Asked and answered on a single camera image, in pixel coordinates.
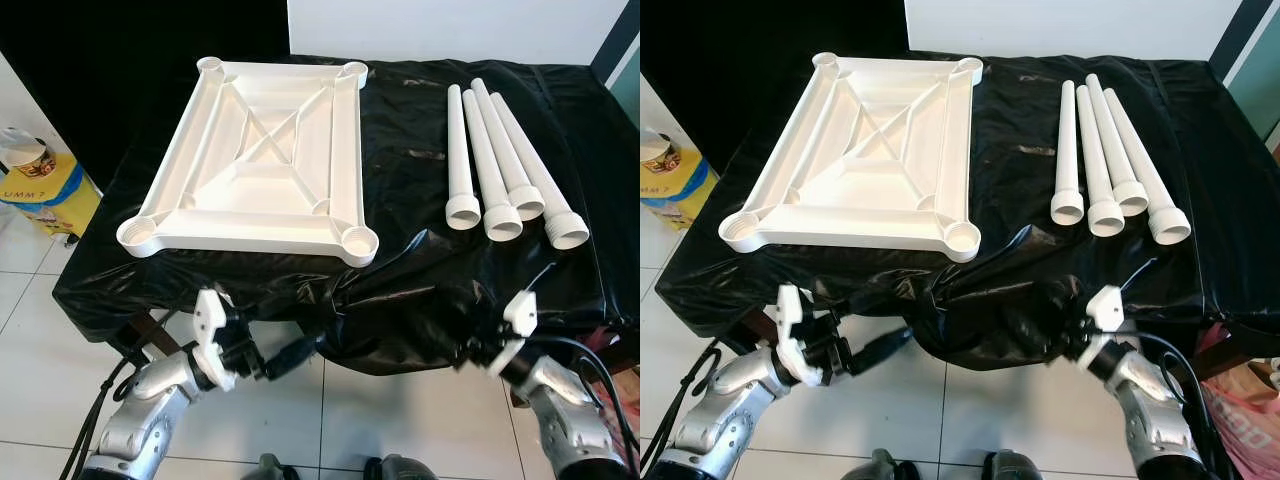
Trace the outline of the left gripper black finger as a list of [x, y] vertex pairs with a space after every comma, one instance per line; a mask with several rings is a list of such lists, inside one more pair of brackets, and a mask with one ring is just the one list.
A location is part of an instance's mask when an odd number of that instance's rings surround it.
[[262, 347], [262, 379], [275, 381], [306, 364], [317, 352], [321, 335], [303, 335]]
[[899, 328], [868, 342], [850, 360], [850, 375], [861, 375], [883, 364], [913, 340], [911, 328]]

